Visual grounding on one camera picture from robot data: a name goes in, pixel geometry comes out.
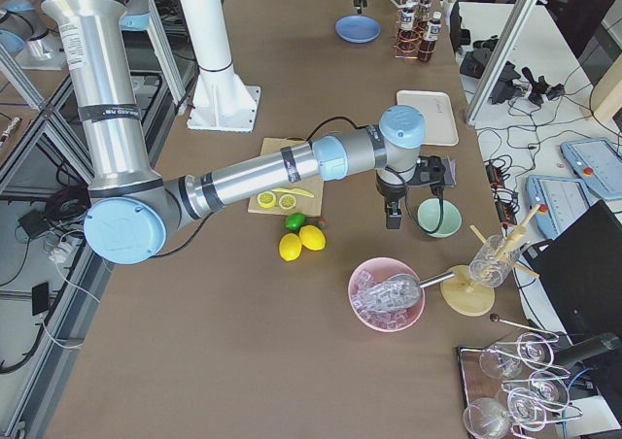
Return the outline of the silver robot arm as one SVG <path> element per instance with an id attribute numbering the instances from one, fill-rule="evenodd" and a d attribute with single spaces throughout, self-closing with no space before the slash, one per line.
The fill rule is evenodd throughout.
<path id="1" fill-rule="evenodd" d="M 140 16 L 145 0 L 40 1 L 58 26 L 93 165 L 84 233 L 109 261 L 145 261 L 191 221 L 308 177 L 330 181 L 373 169 L 415 169 L 424 118 L 397 105 L 377 125 L 165 181 L 148 159 L 121 35 L 122 20 Z"/>

